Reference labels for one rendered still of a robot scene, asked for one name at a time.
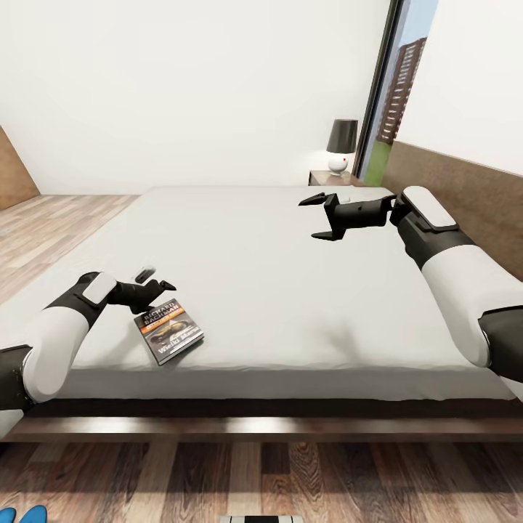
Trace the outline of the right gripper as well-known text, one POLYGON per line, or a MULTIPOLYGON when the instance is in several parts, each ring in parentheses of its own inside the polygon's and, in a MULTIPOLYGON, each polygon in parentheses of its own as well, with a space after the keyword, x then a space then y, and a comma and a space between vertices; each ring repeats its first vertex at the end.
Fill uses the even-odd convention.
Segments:
POLYGON ((326 195, 322 192, 300 202, 300 206, 323 204, 332 231, 314 232, 311 237, 334 241, 343 239, 346 229, 364 228, 361 210, 363 201, 340 204, 337 193, 326 195))

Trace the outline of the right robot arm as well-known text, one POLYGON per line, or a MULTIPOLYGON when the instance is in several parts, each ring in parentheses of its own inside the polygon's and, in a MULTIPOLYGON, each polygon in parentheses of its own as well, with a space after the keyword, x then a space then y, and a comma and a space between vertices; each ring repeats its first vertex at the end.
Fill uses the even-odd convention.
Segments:
POLYGON ((332 231, 311 237, 343 239, 346 229, 383 227, 387 212, 405 251, 423 274, 459 352, 492 370, 523 402, 523 283, 491 259, 425 187, 379 200, 338 200, 322 192, 300 206, 323 204, 332 231))

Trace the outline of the hardback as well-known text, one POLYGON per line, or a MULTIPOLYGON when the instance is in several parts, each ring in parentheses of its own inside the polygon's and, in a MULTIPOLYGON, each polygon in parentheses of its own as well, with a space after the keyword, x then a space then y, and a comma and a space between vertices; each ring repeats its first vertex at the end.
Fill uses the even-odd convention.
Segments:
POLYGON ((159 366, 163 366, 203 337, 203 331, 176 299, 134 318, 159 366))

